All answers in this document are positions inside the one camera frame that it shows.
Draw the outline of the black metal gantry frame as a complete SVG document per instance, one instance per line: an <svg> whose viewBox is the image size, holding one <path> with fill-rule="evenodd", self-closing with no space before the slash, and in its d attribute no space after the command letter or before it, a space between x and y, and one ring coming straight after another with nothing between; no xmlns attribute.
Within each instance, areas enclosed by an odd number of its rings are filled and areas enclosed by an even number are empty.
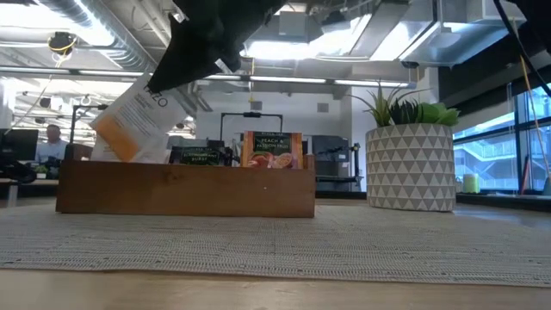
<svg viewBox="0 0 551 310"><path fill-rule="evenodd" d="M242 116L244 118L276 117L280 121L279 132L282 133L282 131L283 131L283 119L284 119L284 117L283 117L283 115L280 115L280 114L263 114L263 113L260 113L260 112L243 112L243 113L223 112L223 113L220 114L220 135L219 135L220 140L223 140L224 118L226 116Z"/></svg>
<svg viewBox="0 0 551 310"><path fill-rule="evenodd" d="M98 105L73 105L72 106L72 114L71 114L71 127L70 127L70 138L69 138L69 144L74 144L74 136L75 136L75 128L76 123L79 117L77 116L77 112L79 109L84 109L86 111L89 111L91 109L97 109L100 111L105 110L108 107L107 104L98 104Z"/></svg>

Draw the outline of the large silver ventilation duct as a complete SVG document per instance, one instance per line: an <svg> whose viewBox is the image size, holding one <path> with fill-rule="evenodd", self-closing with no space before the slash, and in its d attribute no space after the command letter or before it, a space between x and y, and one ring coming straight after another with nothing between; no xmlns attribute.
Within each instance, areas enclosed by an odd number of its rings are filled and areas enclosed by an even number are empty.
<svg viewBox="0 0 551 310"><path fill-rule="evenodd" d="M76 34L125 71L152 71L153 57L102 0L35 0L71 22Z"/></svg>

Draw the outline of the large glass window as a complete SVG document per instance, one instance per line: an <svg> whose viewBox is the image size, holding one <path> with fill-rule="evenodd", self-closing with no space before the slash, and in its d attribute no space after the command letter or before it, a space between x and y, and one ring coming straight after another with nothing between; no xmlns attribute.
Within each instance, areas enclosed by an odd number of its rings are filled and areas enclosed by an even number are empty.
<svg viewBox="0 0 551 310"><path fill-rule="evenodd" d="M551 195L551 96L538 87L464 115L454 129L455 174L480 191Z"/></svg>

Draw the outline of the wooden tea organiser box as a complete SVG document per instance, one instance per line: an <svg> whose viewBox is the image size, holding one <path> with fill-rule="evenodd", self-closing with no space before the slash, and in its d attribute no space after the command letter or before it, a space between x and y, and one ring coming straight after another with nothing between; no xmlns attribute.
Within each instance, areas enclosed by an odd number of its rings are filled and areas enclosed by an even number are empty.
<svg viewBox="0 0 551 310"><path fill-rule="evenodd" d="M315 161L299 170L68 160L55 210L134 214L312 218Z"/></svg>

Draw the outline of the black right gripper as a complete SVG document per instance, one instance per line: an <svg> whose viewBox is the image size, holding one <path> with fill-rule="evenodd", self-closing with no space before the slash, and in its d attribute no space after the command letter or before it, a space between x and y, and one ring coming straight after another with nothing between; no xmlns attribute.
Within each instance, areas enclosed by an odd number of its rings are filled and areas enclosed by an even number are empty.
<svg viewBox="0 0 551 310"><path fill-rule="evenodd" d="M287 0L173 0L186 20L169 17L171 38L148 82L160 93L241 66L239 44L268 24Z"/></svg>

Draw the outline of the succulent in triangle-patterned pot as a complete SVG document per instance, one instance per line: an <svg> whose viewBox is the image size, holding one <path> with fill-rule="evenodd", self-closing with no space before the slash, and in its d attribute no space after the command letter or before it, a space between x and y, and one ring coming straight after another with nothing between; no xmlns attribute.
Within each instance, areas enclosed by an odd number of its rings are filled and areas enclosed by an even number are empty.
<svg viewBox="0 0 551 310"><path fill-rule="evenodd" d="M367 201L374 208L449 213L456 203L452 127L460 111L408 99L396 87L364 99L376 128L366 133Z"/></svg>

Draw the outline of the red peach tea packet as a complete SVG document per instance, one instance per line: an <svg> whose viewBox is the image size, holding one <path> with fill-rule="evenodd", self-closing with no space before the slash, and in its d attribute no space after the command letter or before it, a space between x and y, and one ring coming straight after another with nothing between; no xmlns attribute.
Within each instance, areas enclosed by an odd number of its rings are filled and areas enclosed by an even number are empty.
<svg viewBox="0 0 551 310"><path fill-rule="evenodd" d="M244 132L241 166L266 169L302 169L302 134Z"/></svg>

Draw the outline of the yellow-green cylinder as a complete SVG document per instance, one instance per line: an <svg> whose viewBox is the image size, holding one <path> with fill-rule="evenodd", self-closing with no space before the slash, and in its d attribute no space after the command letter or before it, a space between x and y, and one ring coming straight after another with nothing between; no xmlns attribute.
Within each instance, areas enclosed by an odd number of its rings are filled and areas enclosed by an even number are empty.
<svg viewBox="0 0 551 310"><path fill-rule="evenodd" d="M480 178L478 174L465 174L463 176L462 192L464 194L479 194Z"/></svg>

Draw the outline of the long linear ceiling light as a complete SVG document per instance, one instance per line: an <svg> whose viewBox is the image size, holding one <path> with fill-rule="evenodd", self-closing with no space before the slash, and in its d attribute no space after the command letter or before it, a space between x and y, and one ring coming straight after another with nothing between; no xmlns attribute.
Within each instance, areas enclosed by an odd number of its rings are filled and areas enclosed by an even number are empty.
<svg viewBox="0 0 551 310"><path fill-rule="evenodd" d="M135 71L107 71L107 70L86 70L75 68L49 68L49 67L22 67L12 65L0 65L0 73L8 74L28 74L28 75L54 75L54 76L82 76L93 78L138 78L142 72ZM334 79L318 77L271 77L257 75L211 75L203 78L204 81L224 81L224 82L260 82L260 83L289 83L289 84L327 84L352 87L375 87L384 88L405 88L412 89L413 83L389 82L375 80L353 80L353 79Z"/></svg>

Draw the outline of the black background equipment stand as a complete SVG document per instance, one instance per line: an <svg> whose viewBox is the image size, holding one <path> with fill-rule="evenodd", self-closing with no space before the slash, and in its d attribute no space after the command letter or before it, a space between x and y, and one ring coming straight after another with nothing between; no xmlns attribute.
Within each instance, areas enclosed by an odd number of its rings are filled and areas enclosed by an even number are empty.
<svg viewBox="0 0 551 310"><path fill-rule="evenodd" d="M347 177L320 177L316 174L316 180L318 183L356 183L360 185L363 176L361 175L361 169L359 166L360 158L360 145L354 143L350 146L350 163L349 163L349 175Z"/></svg>

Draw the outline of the rectangular silver air duct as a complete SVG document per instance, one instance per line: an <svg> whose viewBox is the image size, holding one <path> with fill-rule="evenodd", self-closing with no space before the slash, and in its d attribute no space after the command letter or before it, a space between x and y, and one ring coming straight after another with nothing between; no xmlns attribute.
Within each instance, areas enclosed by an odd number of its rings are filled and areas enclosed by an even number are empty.
<svg viewBox="0 0 551 310"><path fill-rule="evenodd" d="M381 0L389 23L371 61L459 65L507 35L493 0Z"/></svg>

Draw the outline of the dark blackcurrant tea packet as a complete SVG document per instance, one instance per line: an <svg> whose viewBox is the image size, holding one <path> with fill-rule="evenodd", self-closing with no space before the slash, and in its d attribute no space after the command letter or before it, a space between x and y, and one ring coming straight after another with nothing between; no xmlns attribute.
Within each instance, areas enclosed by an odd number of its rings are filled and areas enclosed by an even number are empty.
<svg viewBox="0 0 551 310"><path fill-rule="evenodd" d="M173 146L170 153L170 164L221 166L224 164L225 152L221 148L202 146Z"/></svg>

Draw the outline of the bright ceiling light panel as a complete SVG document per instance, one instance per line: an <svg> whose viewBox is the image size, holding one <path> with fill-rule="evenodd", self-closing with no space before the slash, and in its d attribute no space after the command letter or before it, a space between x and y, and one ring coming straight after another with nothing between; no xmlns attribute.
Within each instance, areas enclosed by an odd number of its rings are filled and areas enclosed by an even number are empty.
<svg viewBox="0 0 551 310"><path fill-rule="evenodd" d="M350 50L351 44L348 42L323 38L309 43L257 40L246 46L240 55L263 60L303 60L341 56L349 53Z"/></svg>

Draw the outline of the dark monitor screen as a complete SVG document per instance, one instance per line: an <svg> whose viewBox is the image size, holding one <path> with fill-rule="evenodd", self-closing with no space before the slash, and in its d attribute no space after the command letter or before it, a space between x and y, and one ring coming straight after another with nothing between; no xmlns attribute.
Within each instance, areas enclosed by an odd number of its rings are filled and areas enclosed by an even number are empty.
<svg viewBox="0 0 551 310"><path fill-rule="evenodd" d="M316 174L320 177L347 177L350 163L350 142L340 136L314 135L312 151Z"/></svg>
<svg viewBox="0 0 551 310"><path fill-rule="evenodd" d="M34 161L39 131L0 128L0 155L19 161Z"/></svg>

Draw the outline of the person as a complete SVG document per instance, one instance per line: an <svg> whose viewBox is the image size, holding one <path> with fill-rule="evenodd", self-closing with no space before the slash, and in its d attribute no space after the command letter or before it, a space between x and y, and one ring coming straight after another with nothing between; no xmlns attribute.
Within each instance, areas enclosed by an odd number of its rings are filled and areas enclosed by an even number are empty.
<svg viewBox="0 0 551 310"><path fill-rule="evenodd" d="M42 164L50 158L63 160L67 145L68 143L61 139L60 128L51 124L46 128L46 142L37 145L35 161Z"/></svg>

